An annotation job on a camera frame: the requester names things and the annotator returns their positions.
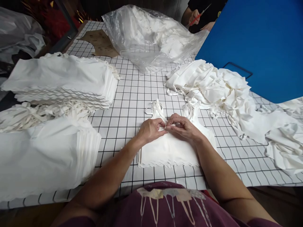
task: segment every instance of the cardboard piece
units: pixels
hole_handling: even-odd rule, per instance
[[[95,48],[95,52],[93,53],[95,56],[108,56],[113,58],[119,55],[103,30],[88,31],[79,40],[91,43]]]

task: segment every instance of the table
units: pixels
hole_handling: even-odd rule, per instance
[[[86,31],[106,28],[103,22],[88,21],[83,24],[78,38]],[[92,55],[94,47],[86,41],[74,40],[68,46],[66,53],[78,57],[95,57]],[[184,63],[195,59],[195,54]],[[110,160],[120,149],[138,132],[143,121],[151,118],[145,114],[145,108],[152,100],[159,99],[163,104],[164,114],[170,117],[173,113],[181,115],[185,104],[184,97],[168,96],[164,83],[166,73],[172,70],[167,68],[156,74],[141,74],[131,61],[121,56],[115,58],[97,57],[114,65],[121,75],[116,96],[111,107],[106,110],[97,110],[91,117],[92,126],[101,134],[101,144],[97,156],[95,171]],[[276,109],[277,105],[250,92],[256,104],[265,105],[269,109]],[[259,144],[254,140],[240,140],[226,116],[217,119],[209,117],[208,110],[201,110],[199,121],[206,128],[211,129],[216,138],[217,150],[221,157],[232,167],[245,186],[283,185],[303,186],[303,173],[289,177],[282,170],[275,167],[272,159],[264,155],[267,144]],[[143,185],[157,181],[171,181],[184,185],[189,189],[207,189],[207,183],[200,167],[174,166],[173,168],[149,167],[138,168],[137,158],[130,165],[115,196],[127,195]],[[0,209],[26,207],[38,204],[48,204],[71,200],[83,185],[75,189],[30,195],[24,199],[15,199],[0,203]]]

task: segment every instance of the forearm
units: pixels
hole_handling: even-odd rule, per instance
[[[191,15],[192,15],[192,11],[190,10],[189,7],[187,7],[187,9],[184,11],[183,16],[181,18],[181,24],[183,24],[184,26],[188,25]]]
[[[236,198],[253,199],[249,190],[207,138],[195,141],[195,147],[211,191],[220,203]]]
[[[84,185],[74,201],[91,210],[108,202],[118,190],[131,162],[142,147],[134,137]]]

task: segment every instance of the background person's hand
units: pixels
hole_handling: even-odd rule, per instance
[[[198,11],[197,9],[195,9],[195,10],[192,12],[191,17],[189,18],[188,23],[190,24],[198,15],[199,15],[199,11]],[[200,21],[200,18],[198,18],[197,20],[195,20],[195,22],[194,22],[193,24],[198,24],[199,21]]]
[[[202,30],[211,31],[211,29],[212,29],[212,27],[214,26],[214,24],[215,24],[215,21],[209,22],[207,25],[205,25],[203,28],[201,28],[200,31],[202,31]]]
[[[144,146],[167,133],[165,130],[159,131],[160,126],[165,127],[165,123],[161,118],[147,119],[142,123],[136,138],[138,138]]]
[[[182,117],[177,113],[171,115],[166,124],[165,130],[168,132],[176,132],[193,141],[197,141],[205,137],[186,117]]]

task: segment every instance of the blue board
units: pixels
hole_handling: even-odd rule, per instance
[[[196,56],[273,103],[303,96],[303,0],[228,0]]]

